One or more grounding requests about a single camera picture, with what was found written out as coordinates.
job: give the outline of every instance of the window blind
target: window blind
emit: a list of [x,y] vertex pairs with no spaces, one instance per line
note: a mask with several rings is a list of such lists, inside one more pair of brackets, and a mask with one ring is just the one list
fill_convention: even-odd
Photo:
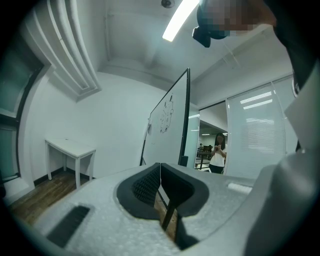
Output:
[[271,83],[229,98],[229,176],[256,179],[286,153],[282,109]]
[[[292,91],[292,81],[293,81],[293,76],[290,75],[283,79],[279,79],[273,82],[273,86],[274,86],[276,95],[280,101],[282,111],[285,111],[295,99],[294,93]],[[291,154],[296,151],[298,138],[295,130],[292,128],[285,113],[283,113],[283,115],[284,115],[284,127],[285,127],[286,154]]]

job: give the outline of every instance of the whiteboard frame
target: whiteboard frame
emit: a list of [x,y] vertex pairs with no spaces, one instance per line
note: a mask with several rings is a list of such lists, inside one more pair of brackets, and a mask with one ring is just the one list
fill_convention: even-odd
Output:
[[[185,75],[185,73],[186,73],[185,111],[184,111],[184,122],[183,122],[183,131],[182,131],[181,148],[180,148],[178,165],[181,164],[183,156],[185,155],[187,133],[188,133],[189,108],[190,108],[190,83],[191,83],[190,68],[189,67],[182,73],[182,75],[175,81],[175,83],[171,86],[171,88],[166,92],[166,94],[162,97],[162,99],[159,101],[159,103],[151,111],[150,117],[149,117],[149,118],[151,118],[153,111],[162,102],[162,100],[167,96],[167,94],[176,85],[176,83]],[[147,132],[145,133],[145,137],[144,137],[144,141],[143,141],[143,148],[142,148],[142,153],[141,153],[141,158],[140,158],[140,166],[143,165],[143,161],[144,161],[144,151],[145,151],[146,138],[147,138]]]

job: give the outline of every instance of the white table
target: white table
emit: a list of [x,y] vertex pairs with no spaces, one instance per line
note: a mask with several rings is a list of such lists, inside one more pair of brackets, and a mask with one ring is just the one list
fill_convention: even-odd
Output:
[[76,188],[79,189],[80,184],[80,160],[91,155],[89,170],[89,180],[92,180],[94,171],[94,158],[96,149],[90,146],[81,144],[74,140],[68,138],[46,138],[45,139],[45,155],[46,155],[46,172],[48,174],[48,179],[51,180],[50,171],[50,154],[49,147],[53,147],[56,150],[62,152],[63,154],[63,170],[67,170],[67,156],[75,159],[75,184]]

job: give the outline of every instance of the ceiling light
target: ceiling light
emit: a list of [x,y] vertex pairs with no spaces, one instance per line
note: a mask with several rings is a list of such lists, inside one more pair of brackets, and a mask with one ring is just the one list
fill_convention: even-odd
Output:
[[190,118],[197,118],[197,117],[199,117],[199,116],[200,116],[200,114],[190,115],[190,116],[189,116],[189,119],[190,119]]
[[172,16],[162,38],[172,42],[179,29],[198,4],[199,0],[183,0]]
[[264,104],[268,104],[268,103],[271,103],[272,102],[272,99],[269,99],[269,100],[266,100],[266,101],[262,101],[262,102],[259,102],[257,104],[253,104],[253,105],[249,105],[249,106],[244,106],[243,109],[244,110],[247,110],[247,109],[251,109],[251,108],[254,108],[254,107],[258,107],[258,106],[261,106],[261,105],[264,105]]
[[261,99],[261,98],[264,98],[264,97],[268,97],[271,95],[271,91],[269,92],[266,92],[266,93],[263,93],[263,94],[260,94],[258,96],[254,96],[254,97],[251,97],[251,98],[247,98],[247,99],[244,99],[244,100],[241,100],[240,103],[241,104],[244,104],[244,103],[247,103],[247,102],[251,102],[251,101],[255,101],[257,99]]

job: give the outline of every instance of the gray surface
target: gray surface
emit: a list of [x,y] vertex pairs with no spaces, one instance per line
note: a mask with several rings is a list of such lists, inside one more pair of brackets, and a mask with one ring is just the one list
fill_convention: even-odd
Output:
[[209,198],[198,214],[182,218],[187,234],[198,240],[207,238],[225,223],[246,199],[246,194],[227,188],[228,184],[252,187],[255,183],[254,179],[197,171],[177,164],[170,166],[202,181],[209,188]]
[[267,198],[274,170],[274,165],[263,168],[252,191],[246,197],[241,207],[207,239],[184,250],[181,255],[244,255],[249,232],[256,222]]
[[132,217],[116,197],[118,184],[151,165],[95,179],[67,199],[54,205],[39,218],[34,227],[43,235],[73,206],[92,208],[66,246],[80,255],[172,255],[178,247],[163,232],[159,221]]
[[[245,250],[247,256],[276,251],[298,230],[298,236],[305,236],[306,239],[305,242],[299,239],[301,248],[304,250],[304,245],[309,243],[309,252],[318,250],[318,245],[308,236],[309,230],[318,225],[316,223],[319,218],[317,214],[317,200],[320,194],[319,156],[320,150],[298,152],[288,155],[277,165],[263,211],[248,237]],[[285,251],[291,251],[288,250],[290,245],[286,247],[287,250],[283,250],[284,255],[288,254]]]
[[[157,220],[137,219],[119,204],[116,191],[124,179],[151,165],[125,170],[95,179],[48,209],[36,222],[43,235],[76,205],[92,209],[66,246],[79,255],[243,255],[247,237],[268,193],[274,167],[267,167],[254,180],[196,171],[176,164],[172,167],[204,182],[209,198],[195,216],[182,219],[188,235],[199,239],[180,251],[163,232]],[[249,195],[227,188],[232,182],[254,187]]]

